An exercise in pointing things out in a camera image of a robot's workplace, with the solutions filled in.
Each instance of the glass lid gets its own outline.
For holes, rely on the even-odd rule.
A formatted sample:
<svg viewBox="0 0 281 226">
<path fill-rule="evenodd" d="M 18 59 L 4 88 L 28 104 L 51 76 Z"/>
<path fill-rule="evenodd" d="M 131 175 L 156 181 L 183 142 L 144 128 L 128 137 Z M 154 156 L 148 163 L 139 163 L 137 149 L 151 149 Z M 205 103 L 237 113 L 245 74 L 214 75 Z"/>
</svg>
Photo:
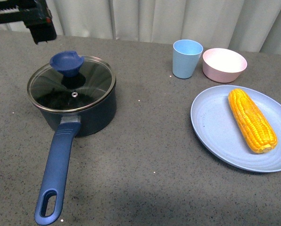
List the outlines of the glass lid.
<svg viewBox="0 0 281 226">
<path fill-rule="evenodd" d="M 68 66 L 71 62 L 71 59 L 66 59 L 64 65 Z M 68 73 L 67 68 L 64 72 L 51 60 L 50 64 L 36 71 L 27 85 L 32 103 L 48 112 L 68 113 L 86 109 L 103 100 L 115 86 L 116 78 L 111 67 L 93 56 L 79 57 L 78 64 L 79 69 L 72 66 L 76 72 Z"/>
</svg>

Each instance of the blue lid knob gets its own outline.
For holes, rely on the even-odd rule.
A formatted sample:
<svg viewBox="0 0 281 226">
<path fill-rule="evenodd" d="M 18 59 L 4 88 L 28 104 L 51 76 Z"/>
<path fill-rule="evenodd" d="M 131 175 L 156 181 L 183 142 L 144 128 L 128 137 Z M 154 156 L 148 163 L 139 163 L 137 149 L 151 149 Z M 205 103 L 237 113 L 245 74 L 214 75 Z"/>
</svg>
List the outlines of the blue lid knob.
<svg viewBox="0 0 281 226">
<path fill-rule="evenodd" d="M 84 63 L 84 57 L 79 57 L 76 51 L 64 51 L 55 54 L 49 63 L 65 77 L 74 77 L 79 73 L 80 67 Z"/>
</svg>

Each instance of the yellow corn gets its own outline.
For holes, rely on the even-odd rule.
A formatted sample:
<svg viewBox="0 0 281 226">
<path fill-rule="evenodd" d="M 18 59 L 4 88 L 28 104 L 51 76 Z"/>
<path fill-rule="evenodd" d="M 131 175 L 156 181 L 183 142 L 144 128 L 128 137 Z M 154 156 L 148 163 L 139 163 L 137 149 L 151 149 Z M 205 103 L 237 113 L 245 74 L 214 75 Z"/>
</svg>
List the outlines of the yellow corn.
<svg viewBox="0 0 281 226">
<path fill-rule="evenodd" d="M 277 137 L 267 119 L 242 89 L 234 89 L 228 101 L 240 130 L 255 153 L 266 153 L 277 145 Z"/>
</svg>

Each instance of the cup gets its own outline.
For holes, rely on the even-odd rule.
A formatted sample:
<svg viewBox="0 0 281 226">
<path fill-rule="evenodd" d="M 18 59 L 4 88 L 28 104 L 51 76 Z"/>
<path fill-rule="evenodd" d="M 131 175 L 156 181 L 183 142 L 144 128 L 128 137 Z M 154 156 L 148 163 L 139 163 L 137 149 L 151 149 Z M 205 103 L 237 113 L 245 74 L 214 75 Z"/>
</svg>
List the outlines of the cup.
<svg viewBox="0 0 281 226">
<path fill-rule="evenodd" d="M 203 46 L 193 40 L 178 40 L 173 44 L 173 74 L 180 79 L 192 76 Z"/>
</svg>

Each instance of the gray countertop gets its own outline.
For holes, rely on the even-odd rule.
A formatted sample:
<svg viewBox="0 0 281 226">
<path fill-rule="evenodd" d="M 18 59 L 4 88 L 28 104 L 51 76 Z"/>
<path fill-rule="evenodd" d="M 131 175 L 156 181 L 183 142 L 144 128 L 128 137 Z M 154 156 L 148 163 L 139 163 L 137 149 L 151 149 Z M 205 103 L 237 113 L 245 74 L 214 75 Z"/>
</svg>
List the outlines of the gray countertop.
<svg viewBox="0 0 281 226">
<path fill-rule="evenodd" d="M 100 132 L 75 138 L 56 226 L 280 225 L 281 171 L 255 173 L 215 157 L 190 120 L 206 78 L 202 57 L 187 80 L 172 75 L 172 46 L 0 31 L 0 226 L 36 225 L 34 210 L 53 130 L 27 97 L 31 75 L 64 50 L 99 57 L 116 77 L 117 112 Z M 281 56 L 241 52 L 230 85 L 281 104 Z"/>
</svg>

